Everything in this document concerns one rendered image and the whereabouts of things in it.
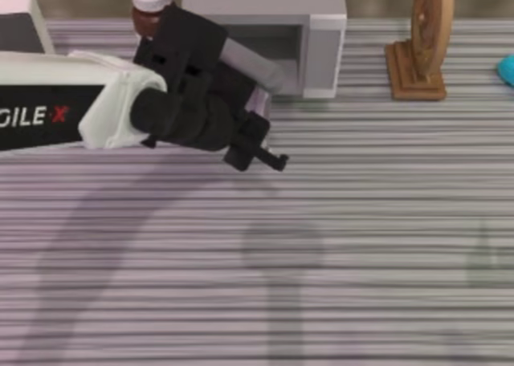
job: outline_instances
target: wooden tabletop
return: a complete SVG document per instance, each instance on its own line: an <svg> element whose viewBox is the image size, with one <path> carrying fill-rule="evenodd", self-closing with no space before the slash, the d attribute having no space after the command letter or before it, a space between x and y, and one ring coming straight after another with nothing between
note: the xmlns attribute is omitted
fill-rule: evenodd
<svg viewBox="0 0 514 366"><path fill-rule="evenodd" d="M136 44L50 28L59 52ZM1 160L0 364L512 364L514 23L455 23L441 103L390 100L407 32L350 20L337 98L275 102L284 173L173 146Z"/></svg>

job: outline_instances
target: wooden object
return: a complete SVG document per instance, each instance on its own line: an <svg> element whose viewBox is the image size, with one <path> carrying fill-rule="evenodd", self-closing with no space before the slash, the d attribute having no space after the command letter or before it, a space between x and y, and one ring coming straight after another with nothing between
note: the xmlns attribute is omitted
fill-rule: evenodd
<svg viewBox="0 0 514 366"><path fill-rule="evenodd" d="M454 0L414 0L411 38L385 47L396 100L444 100L441 66L450 42Z"/></svg>

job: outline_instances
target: white box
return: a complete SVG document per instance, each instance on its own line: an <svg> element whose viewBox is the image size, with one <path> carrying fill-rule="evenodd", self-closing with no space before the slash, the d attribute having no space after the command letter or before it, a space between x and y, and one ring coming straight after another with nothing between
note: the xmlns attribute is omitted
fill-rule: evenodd
<svg viewBox="0 0 514 366"><path fill-rule="evenodd" d="M345 0L182 0L235 41L282 66L280 96L333 98L346 31Z"/></svg>
<svg viewBox="0 0 514 366"><path fill-rule="evenodd" d="M0 51L55 53L36 0L0 0Z"/></svg>

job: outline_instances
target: red x logo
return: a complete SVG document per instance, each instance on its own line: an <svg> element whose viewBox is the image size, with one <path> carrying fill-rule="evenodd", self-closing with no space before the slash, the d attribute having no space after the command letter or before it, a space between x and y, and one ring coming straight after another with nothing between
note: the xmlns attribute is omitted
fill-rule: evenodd
<svg viewBox="0 0 514 366"><path fill-rule="evenodd" d="M70 110L69 107L67 106L58 106L56 105L55 106L55 112L54 112L54 117L51 119L51 122L52 123L57 123L57 122L60 122L60 123L63 123L66 121L66 113L68 113Z"/></svg>

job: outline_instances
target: bottle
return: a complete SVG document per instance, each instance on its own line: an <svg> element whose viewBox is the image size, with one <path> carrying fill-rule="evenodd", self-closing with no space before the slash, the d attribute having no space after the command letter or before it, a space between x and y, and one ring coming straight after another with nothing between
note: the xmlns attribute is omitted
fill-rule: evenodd
<svg viewBox="0 0 514 366"><path fill-rule="evenodd" d="M139 38L152 38L163 10L172 0L132 0L132 20Z"/></svg>

